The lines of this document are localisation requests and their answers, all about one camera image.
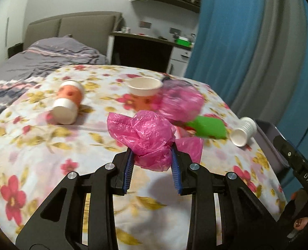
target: plastic bag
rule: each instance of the plastic bag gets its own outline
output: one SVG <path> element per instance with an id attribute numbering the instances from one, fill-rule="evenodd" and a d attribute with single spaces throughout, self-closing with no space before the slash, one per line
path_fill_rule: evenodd
<path id="1" fill-rule="evenodd" d="M 200 114 L 205 100 L 187 81 L 166 80 L 153 103 L 153 109 L 169 121 L 189 122 Z"/>
<path id="2" fill-rule="evenodd" d="M 155 112 L 139 111 L 134 117 L 109 113 L 107 124 L 111 137 L 132 149 L 135 164 L 141 168 L 167 171 L 172 163 L 171 145 L 175 141 L 178 150 L 200 162 L 203 141 L 197 137 L 175 140 L 175 127 Z"/>

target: silver screw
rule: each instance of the silver screw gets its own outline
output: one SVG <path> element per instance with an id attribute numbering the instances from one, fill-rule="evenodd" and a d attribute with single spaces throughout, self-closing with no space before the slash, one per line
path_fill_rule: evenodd
<path id="1" fill-rule="evenodd" d="M 70 173 L 67 175 L 67 177 L 68 177 L 70 180 L 76 178 L 76 176 L 77 176 L 77 175 L 76 175 L 75 172 L 70 172 Z"/>
<path id="2" fill-rule="evenodd" d="M 192 170 L 198 170 L 199 169 L 199 165 L 198 164 L 190 164 L 190 168 Z"/>
<path id="3" fill-rule="evenodd" d="M 105 165 L 105 169 L 106 170 L 111 170 L 111 169 L 114 169 L 114 164 L 113 163 L 108 163 Z"/>
<path id="4" fill-rule="evenodd" d="M 237 175 L 234 172 L 229 172 L 227 177 L 231 180 L 234 180 L 237 178 Z"/>

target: green object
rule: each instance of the green object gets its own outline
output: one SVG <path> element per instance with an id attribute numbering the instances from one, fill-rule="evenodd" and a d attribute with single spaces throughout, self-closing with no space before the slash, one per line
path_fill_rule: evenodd
<path id="1" fill-rule="evenodd" d="M 226 139 L 227 131 L 225 124 L 219 118 L 197 116 L 195 120 L 186 124 L 196 130 L 200 137 L 214 137 L 215 139 Z"/>
<path id="2" fill-rule="evenodd" d="M 182 39 L 177 39 L 176 43 L 178 45 L 182 45 L 182 46 L 185 46 L 185 47 L 190 47 L 191 46 L 191 42 L 188 42 L 188 41 L 182 40 Z"/>

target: upholstered headboard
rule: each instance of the upholstered headboard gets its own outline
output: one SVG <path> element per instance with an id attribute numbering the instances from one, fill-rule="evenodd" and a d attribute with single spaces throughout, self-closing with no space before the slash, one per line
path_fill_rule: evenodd
<path id="1" fill-rule="evenodd" d="M 72 35 L 77 41 L 106 55 L 110 32 L 119 31 L 122 24 L 122 13 L 113 11 L 78 12 L 45 18 L 28 25 L 23 49 L 41 39 Z"/>

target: paper cup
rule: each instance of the paper cup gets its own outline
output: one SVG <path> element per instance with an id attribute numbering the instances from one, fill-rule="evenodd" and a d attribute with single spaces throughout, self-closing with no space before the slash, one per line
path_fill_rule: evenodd
<path id="1" fill-rule="evenodd" d="M 249 117 L 242 117 L 239 125 L 230 134 L 230 140 L 237 147 L 243 147 L 247 144 L 249 139 L 257 132 L 257 125 Z"/>
<path id="2" fill-rule="evenodd" d="M 136 77 L 129 80 L 128 88 L 134 110 L 151 110 L 153 99 L 162 86 L 160 80 L 151 77 Z"/>
<path id="3" fill-rule="evenodd" d="M 58 98 L 53 104 L 52 115 L 55 121 L 63 125 L 73 124 L 84 94 L 85 90 L 80 82 L 75 80 L 63 82 L 58 91 Z"/>

